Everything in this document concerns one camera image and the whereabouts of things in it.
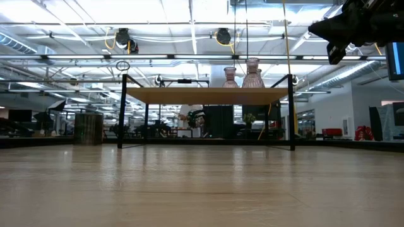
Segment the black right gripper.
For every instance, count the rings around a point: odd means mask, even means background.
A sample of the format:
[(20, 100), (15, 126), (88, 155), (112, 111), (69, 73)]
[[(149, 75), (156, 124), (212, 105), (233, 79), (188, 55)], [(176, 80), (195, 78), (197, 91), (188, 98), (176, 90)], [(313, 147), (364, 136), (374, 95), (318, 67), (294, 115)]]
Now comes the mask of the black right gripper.
[(329, 41), (328, 61), (337, 65), (346, 56), (347, 45), (333, 43), (404, 42), (404, 0), (347, 0), (345, 13), (313, 23), (308, 30)]

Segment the long ceiling light bar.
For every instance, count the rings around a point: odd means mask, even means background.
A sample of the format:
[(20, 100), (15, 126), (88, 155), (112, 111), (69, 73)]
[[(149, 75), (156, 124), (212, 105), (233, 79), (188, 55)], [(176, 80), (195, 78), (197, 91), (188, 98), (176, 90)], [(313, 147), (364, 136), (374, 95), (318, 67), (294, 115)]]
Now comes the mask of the long ceiling light bar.
[(325, 55), (193, 55), (193, 54), (146, 54), (146, 55), (0, 55), (0, 60), (135, 60), (135, 59), (197, 59), (197, 60), (245, 60), (248, 57), (261, 60), (328, 60)]

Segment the dark ribbed cylinder bin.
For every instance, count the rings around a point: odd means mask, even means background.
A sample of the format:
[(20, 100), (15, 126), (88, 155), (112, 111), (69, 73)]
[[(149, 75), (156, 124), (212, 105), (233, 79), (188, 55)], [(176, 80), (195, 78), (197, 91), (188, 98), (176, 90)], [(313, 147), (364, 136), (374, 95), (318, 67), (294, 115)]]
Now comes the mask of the dark ribbed cylinder bin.
[(77, 113), (74, 117), (73, 143), (78, 145), (102, 144), (104, 117), (97, 113)]

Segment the black partition board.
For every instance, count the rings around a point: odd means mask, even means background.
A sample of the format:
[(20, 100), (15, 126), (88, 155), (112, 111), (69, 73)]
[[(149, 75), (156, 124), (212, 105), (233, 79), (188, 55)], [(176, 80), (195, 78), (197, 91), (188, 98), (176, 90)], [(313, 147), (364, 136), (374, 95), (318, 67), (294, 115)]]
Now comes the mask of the black partition board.
[(205, 112), (205, 132), (207, 137), (228, 139), (234, 124), (233, 105), (209, 105)]

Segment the studio light softbox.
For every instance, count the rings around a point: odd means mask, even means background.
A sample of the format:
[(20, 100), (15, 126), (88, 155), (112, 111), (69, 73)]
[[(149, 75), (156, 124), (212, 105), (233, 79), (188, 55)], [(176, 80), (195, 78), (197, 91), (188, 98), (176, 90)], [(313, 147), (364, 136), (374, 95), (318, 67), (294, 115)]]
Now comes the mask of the studio light softbox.
[(53, 103), (52, 105), (50, 105), (49, 107), (47, 107), (47, 110), (54, 110), (54, 111), (62, 112), (64, 110), (65, 105), (66, 105), (66, 100), (59, 100), (59, 101)]

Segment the person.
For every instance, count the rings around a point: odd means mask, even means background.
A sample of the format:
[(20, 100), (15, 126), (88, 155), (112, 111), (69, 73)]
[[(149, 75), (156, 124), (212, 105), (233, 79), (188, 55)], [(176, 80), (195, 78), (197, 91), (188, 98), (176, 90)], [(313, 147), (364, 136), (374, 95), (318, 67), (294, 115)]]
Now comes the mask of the person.
[[(180, 128), (189, 128), (187, 116), (189, 112), (193, 112), (195, 110), (202, 110), (202, 105), (182, 105), (180, 112), (179, 112), (179, 127)], [(199, 128), (192, 128), (191, 131), (178, 131), (177, 135), (179, 137), (192, 137), (197, 138), (200, 137), (200, 129)]]

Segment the black flat screen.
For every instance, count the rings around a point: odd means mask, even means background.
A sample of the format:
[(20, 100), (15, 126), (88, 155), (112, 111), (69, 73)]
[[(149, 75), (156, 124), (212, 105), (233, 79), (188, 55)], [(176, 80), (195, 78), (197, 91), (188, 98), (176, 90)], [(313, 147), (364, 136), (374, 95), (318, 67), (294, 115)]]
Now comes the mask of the black flat screen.
[(14, 122), (31, 122), (32, 110), (8, 110), (8, 119)]

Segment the black standing panel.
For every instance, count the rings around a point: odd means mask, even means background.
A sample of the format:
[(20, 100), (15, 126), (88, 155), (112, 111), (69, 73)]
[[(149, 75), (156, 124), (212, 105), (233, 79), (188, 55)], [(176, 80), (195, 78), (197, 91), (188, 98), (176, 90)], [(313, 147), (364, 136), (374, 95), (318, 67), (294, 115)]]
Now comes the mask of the black standing panel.
[(369, 107), (369, 118), (371, 123), (371, 131), (375, 141), (383, 140), (383, 130), (381, 126), (381, 118), (376, 107)]

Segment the black-framed wooden shelf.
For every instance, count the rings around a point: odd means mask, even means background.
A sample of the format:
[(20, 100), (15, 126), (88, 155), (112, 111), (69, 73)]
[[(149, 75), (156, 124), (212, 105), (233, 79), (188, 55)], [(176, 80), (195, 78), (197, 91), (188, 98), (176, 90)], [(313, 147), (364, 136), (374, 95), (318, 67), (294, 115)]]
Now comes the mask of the black-framed wooden shelf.
[(127, 83), (137, 83), (128, 74), (122, 75), (121, 105), (119, 116), (119, 130), (117, 147), (123, 148), (124, 144), (124, 112), (126, 106), (126, 95), (149, 105), (269, 105), (283, 96), (288, 96), (293, 101), (293, 76), (285, 75), (277, 81), (277, 84), (287, 80), (287, 88), (144, 88), (141, 84), (137, 88), (128, 88)]

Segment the red bag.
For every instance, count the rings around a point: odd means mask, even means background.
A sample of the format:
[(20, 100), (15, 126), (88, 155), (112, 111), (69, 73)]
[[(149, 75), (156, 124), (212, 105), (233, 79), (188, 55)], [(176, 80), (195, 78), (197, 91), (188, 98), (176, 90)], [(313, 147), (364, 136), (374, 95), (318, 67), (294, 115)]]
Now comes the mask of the red bag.
[(358, 126), (355, 130), (355, 140), (356, 141), (373, 141), (374, 136), (372, 129), (368, 126)]

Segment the pink glass candle stick holder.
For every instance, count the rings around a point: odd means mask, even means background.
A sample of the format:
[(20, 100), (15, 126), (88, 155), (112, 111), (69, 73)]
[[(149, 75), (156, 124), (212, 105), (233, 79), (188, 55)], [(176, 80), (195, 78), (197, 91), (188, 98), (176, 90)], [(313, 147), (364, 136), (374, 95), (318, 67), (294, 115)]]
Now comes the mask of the pink glass candle stick holder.
[(226, 81), (223, 84), (223, 88), (238, 88), (238, 84), (235, 81), (236, 68), (226, 67), (224, 69)]
[(259, 59), (248, 58), (246, 59), (247, 75), (244, 77), (243, 88), (264, 88), (263, 80), (258, 73)]

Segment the wall-mounted monitor blue screen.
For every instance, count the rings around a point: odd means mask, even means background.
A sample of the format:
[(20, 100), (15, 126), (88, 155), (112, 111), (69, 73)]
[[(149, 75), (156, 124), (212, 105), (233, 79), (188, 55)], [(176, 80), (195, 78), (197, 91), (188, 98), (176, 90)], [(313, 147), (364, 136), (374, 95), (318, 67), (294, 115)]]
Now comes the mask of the wall-mounted monitor blue screen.
[(404, 80), (404, 42), (392, 42), (386, 46), (386, 62), (389, 80)]

